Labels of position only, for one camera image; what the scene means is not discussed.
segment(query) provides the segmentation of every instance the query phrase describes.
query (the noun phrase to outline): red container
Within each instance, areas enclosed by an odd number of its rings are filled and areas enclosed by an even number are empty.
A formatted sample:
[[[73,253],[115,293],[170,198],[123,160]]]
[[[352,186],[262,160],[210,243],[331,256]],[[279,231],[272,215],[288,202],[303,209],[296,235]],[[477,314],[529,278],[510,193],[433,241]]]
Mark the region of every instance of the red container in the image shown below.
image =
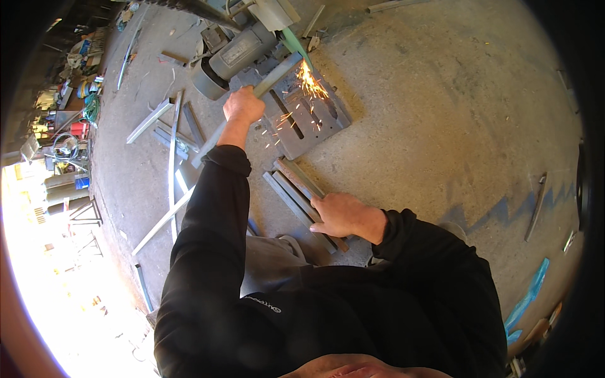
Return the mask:
[[[71,124],[71,134],[78,139],[85,139],[88,131],[88,124],[85,122],[74,122]]]

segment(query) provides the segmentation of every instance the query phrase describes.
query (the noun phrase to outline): right hand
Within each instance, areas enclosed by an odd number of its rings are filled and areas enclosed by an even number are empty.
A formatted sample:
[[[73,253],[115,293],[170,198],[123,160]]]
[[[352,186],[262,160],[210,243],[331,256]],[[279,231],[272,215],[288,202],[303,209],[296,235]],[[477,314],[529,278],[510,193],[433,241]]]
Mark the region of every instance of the right hand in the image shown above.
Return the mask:
[[[248,127],[263,116],[265,103],[254,96],[253,89],[252,85],[248,85],[231,93],[223,105],[227,121],[238,120]]]
[[[330,193],[323,199],[314,196],[311,205],[323,220],[309,227],[312,232],[338,238],[353,234],[373,244],[382,241],[387,216],[377,207],[367,206],[349,193]]]

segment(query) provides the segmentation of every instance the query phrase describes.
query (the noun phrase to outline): blue paint mark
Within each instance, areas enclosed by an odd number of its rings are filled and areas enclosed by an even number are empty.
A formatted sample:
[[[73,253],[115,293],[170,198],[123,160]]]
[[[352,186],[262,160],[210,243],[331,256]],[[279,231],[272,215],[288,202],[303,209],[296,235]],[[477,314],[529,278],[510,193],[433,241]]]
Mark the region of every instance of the blue paint mark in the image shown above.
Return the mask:
[[[544,202],[542,204],[543,209],[552,210],[559,202],[567,202],[570,198],[575,196],[575,185],[571,183],[569,185],[569,190],[565,191],[565,184],[561,185],[561,190],[557,197],[553,200],[554,194],[552,188],[550,188],[546,194],[544,195]],[[494,205],[484,216],[481,217],[478,221],[475,222],[472,226],[467,225],[466,216],[464,214],[464,209],[462,205],[456,205],[452,207],[450,211],[445,213],[439,220],[442,222],[454,222],[458,224],[460,227],[464,229],[466,234],[472,233],[479,228],[483,227],[489,220],[496,219],[500,224],[504,227],[508,227],[519,219],[521,216],[527,214],[532,215],[534,213],[536,197],[534,196],[534,192],[529,192],[528,196],[525,198],[525,201],[521,203],[521,206],[517,209],[517,211],[509,218],[508,217],[508,198],[502,197],[498,203]]]

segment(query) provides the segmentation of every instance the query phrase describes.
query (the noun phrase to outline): concrete floor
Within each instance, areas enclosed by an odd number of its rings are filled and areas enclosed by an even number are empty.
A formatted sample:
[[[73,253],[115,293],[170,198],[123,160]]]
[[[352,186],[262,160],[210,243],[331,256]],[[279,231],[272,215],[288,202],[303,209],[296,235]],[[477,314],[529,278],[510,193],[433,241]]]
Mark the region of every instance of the concrete floor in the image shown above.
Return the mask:
[[[331,35],[310,57],[338,88],[354,121],[296,162],[326,192],[349,192],[384,209],[408,207],[422,220],[461,225],[469,243],[490,262],[503,318],[525,295],[542,259],[551,259],[540,296],[518,325],[525,331],[523,339],[563,299],[582,246],[579,235],[567,254],[561,251],[578,226],[574,182],[581,123],[557,76],[562,68],[557,54],[517,0],[432,0],[368,14],[367,6],[377,2],[333,1],[320,17],[316,26],[328,27]],[[302,19],[292,27],[300,35],[322,2],[291,3]],[[133,301],[143,308],[134,264],[141,263],[152,303],[158,306],[172,245],[169,226],[136,257],[130,252],[168,210],[168,149],[149,131],[131,145],[125,144],[126,136],[149,114],[148,102],[157,106],[165,93],[175,96],[181,89],[203,134],[210,136],[223,119],[227,96],[216,102],[202,96],[187,69],[176,68],[171,85],[172,66],[161,64],[156,55],[164,50],[192,57],[204,24],[197,27],[195,16],[158,7],[147,12],[137,56],[116,91],[122,58],[141,14],[123,33],[112,34],[105,55],[91,190],[106,219],[106,250]],[[234,78],[231,86],[239,84]],[[172,111],[162,119],[172,123]],[[255,229],[263,236],[295,236],[317,264],[363,265],[370,254],[368,242],[352,240],[346,254],[317,249],[262,179],[279,152],[273,145],[265,148],[270,136],[261,135],[264,126],[256,126],[246,146]],[[191,135],[183,117],[179,131]],[[544,171],[549,172],[548,192],[526,243]],[[177,199],[181,195],[177,189]]]

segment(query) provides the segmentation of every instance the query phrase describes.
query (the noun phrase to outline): blue plastic bag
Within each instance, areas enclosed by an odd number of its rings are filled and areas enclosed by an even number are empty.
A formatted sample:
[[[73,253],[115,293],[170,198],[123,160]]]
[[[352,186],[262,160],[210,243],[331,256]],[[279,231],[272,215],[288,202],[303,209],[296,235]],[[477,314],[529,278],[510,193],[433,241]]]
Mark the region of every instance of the blue plastic bag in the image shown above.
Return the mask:
[[[542,288],[542,282],[544,282],[544,276],[546,276],[546,270],[548,269],[548,265],[551,263],[550,260],[544,258],[542,264],[534,274],[534,278],[532,278],[531,283],[529,284],[528,292],[525,294],[523,299],[517,303],[515,308],[512,309],[511,314],[508,316],[506,322],[504,322],[504,329],[506,330],[506,343],[511,345],[515,341],[519,339],[519,336],[523,333],[523,330],[516,330],[515,332],[508,334],[513,327],[519,322],[525,310],[531,302],[533,302],[540,289]]]

